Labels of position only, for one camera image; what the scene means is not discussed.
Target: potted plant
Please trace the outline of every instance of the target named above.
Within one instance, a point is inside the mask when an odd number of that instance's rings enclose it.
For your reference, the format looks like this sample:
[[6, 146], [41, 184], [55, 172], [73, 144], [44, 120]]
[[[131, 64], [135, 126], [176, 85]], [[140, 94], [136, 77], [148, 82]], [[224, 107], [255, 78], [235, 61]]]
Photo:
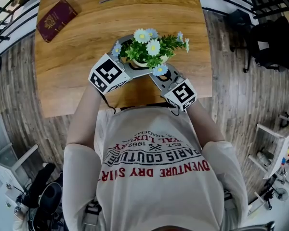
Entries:
[[126, 57], [139, 67], [149, 67], [153, 69], [155, 76], [160, 76], [167, 72], [165, 62], [175, 55], [175, 49], [185, 48], [187, 52], [189, 51], [188, 42], [188, 38], [183, 41], [182, 32], [179, 32], [177, 36], [160, 37], [153, 28], [137, 29], [131, 41], [123, 44], [117, 41], [111, 53], [119, 58]]

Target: red object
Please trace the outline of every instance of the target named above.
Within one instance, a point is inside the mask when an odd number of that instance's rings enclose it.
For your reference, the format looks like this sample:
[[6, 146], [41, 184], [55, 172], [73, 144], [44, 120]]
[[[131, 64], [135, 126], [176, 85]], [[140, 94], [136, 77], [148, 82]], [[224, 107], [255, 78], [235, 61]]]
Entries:
[[66, 0], [60, 0], [37, 24], [39, 33], [49, 43], [77, 14]]

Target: daisy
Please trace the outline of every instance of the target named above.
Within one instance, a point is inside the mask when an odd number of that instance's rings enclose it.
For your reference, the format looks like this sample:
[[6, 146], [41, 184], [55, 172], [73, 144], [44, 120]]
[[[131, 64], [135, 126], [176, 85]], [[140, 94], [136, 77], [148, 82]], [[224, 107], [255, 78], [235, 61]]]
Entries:
[[178, 32], [177, 42], [183, 43], [183, 33], [181, 31]]
[[146, 31], [149, 33], [151, 38], [157, 38], [158, 32], [154, 28], [148, 28]]
[[156, 56], [159, 53], [160, 50], [160, 44], [157, 39], [152, 39], [148, 44], [146, 45], [146, 50], [148, 51], [148, 54], [151, 56]]
[[150, 35], [147, 31], [141, 29], [137, 29], [134, 32], [134, 38], [138, 43], [147, 43], [150, 40]]
[[165, 64], [158, 65], [153, 69], [153, 75], [155, 76], [164, 75], [165, 73], [167, 73], [167, 70], [168, 68]]
[[189, 44], [188, 44], [188, 42], [189, 42], [189, 38], [185, 38], [185, 49], [186, 49], [186, 52], [188, 53], [188, 51], [189, 51]]
[[111, 54], [115, 57], [118, 57], [120, 55], [121, 48], [122, 48], [122, 45], [119, 44], [119, 41], [116, 41], [116, 45], [112, 49]]

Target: gray plank floor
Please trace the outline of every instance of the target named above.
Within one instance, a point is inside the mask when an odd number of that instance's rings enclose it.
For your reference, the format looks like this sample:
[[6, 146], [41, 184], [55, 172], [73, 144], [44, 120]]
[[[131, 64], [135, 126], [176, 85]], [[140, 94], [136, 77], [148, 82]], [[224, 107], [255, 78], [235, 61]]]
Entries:
[[[254, 191], [263, 188], [263, 173], [248, 159], [256, 154], [252, 146], [256, 124], [273, 127], [276, 117], [289, 112], [289, 71], [279, 73], [247, 64], [247, 52], [231, 52], [230, 44], [242, 41], [225, 24], [223, 16], [204, 12], [211, 49], [213, 96], [200, 101], [221, 128], [226, 139], [236, 147], [249, 199]], [[34, 68], [34, 35], [23, 39], [2, 55], [0, 72], [0, 112], [11, 142], [18, 156], [33, 144], [39, 145], [40, 156], [25, 165], [35, 176], [42, 161], [57, 166], [54, 177], [62, 169], [63, 151], [70, 115], [43, 118], [37, 93]], [[96, 147], [102, 148], [104, 130], [112, 111], [100, 112], [96, 133]]]

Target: flower pot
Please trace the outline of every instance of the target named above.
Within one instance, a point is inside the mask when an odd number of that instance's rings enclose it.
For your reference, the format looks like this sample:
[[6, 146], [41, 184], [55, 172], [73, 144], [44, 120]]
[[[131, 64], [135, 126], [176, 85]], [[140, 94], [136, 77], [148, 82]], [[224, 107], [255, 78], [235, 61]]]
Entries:
[[[163, 60], [163, 61], [162, 61], [162, 64], [164, 64], [164, 63], [169, 59], [169, 57], [166, 56], [166, 55], [161, 56], [160, 58]], [[132, 59], [132, 61], [133, 61], [137, 66], [139, 66], [139, 67], [147, 67], [147, 63], [143, 63], [143, 64], [142, 64], [142, 63], [136, 61], [135, 59]]]

